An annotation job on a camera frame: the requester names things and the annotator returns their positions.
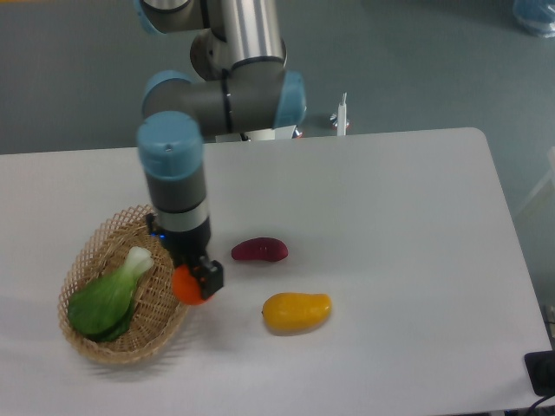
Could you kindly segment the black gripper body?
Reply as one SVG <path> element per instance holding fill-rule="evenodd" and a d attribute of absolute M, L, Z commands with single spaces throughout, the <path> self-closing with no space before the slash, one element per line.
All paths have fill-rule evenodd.
<path fill-rule="evenodd" d="M 206 247 L 212 236 L 210 218 L 206 218 L 199 226 L 187 231 L 171 231 L 161 223 L 161 217 L 155 217 L 160 242 L 168 252 L 173 267 L 187 266 L 191 270 L 208 265 Z"/>

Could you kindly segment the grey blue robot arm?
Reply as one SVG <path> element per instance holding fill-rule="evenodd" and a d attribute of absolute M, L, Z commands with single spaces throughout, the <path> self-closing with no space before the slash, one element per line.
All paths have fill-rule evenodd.
<path fill-rule="evenodd" d="M 204 140 L 299 124 L 306 111 L 304 80 L 285 67 L 272 1 L 138 1 L 134 8 L 148 32 L 197 30 L 225 46 L 221 60 L 209 60 L 219 72 L 201 83 L 173 70 L 154 75 L 136 135 L 154 208 L 148 229 L 208 299 L 223 287 L 224 271 L 206 251 L 211 226 Z"/>

